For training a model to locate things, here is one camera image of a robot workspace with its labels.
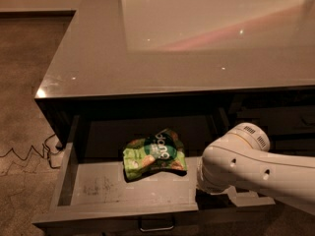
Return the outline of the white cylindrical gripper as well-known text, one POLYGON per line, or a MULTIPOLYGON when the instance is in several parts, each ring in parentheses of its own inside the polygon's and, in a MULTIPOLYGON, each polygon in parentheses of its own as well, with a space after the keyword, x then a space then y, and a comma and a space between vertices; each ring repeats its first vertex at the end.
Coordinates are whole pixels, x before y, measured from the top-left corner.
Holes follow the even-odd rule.
POLYGON ((266 133, 252 123, 240 123, 228 131, 229 134, 236 135, 244 140, 250 147, 268 152, 270 140, 266 133))

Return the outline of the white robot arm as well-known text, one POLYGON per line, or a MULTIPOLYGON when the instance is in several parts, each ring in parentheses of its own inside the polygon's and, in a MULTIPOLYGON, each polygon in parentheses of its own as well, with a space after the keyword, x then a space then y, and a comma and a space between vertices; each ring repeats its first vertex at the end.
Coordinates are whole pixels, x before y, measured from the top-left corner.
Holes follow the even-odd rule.
POLYGON ((271 153, 266 133, 252 123, 235 126, 204 149, 197 181, 209 194, 234 186, 315 214, 315 158, 271 153))

